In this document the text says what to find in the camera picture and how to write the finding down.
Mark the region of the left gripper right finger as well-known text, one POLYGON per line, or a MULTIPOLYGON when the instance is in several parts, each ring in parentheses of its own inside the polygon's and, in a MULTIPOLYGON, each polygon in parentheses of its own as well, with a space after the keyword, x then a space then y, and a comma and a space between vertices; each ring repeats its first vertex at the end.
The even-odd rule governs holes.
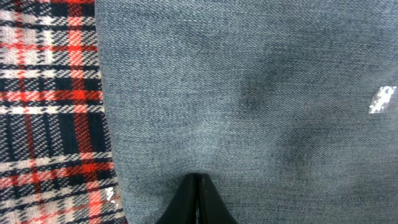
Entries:
POLYGON ((237 224, 208 174, 198 176, 198 211, 200 224, 237 224))

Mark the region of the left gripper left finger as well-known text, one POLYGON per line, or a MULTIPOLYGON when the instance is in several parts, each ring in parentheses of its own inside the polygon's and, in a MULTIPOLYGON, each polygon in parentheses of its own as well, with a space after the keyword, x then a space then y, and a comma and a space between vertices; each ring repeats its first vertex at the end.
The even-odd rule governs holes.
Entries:
POLYGON ((196 224, 198 174, 187 174, 156 224, 196 224))

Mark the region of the blue denim cloth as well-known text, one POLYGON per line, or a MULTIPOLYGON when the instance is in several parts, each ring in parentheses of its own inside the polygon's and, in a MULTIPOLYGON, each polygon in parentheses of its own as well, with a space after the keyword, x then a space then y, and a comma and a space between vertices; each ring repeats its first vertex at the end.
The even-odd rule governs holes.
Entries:
POLYGON ((96 1, 129 223, 210 175, 238 223, 397 222, 396 1, 96 1))

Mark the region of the red plaid cloth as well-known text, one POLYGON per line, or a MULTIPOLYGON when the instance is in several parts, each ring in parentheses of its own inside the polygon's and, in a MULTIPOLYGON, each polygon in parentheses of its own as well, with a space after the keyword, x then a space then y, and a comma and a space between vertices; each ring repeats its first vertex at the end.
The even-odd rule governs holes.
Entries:
POLYGON ((126 222, 93 1, 1 0, 1 222, 126 222))

